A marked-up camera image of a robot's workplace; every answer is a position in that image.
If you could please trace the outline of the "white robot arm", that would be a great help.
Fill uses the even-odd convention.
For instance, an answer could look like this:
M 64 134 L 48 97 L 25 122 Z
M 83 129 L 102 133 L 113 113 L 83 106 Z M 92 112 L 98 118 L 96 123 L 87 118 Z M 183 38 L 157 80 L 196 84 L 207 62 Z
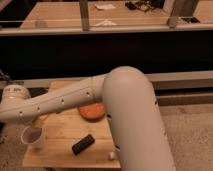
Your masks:
M 27 88 L 8 85 L 0 122 L 30 123 L 45 114 L 102 102 L 122 171 L 176 171 L 151 81 L 121 66 L 32 98 Z

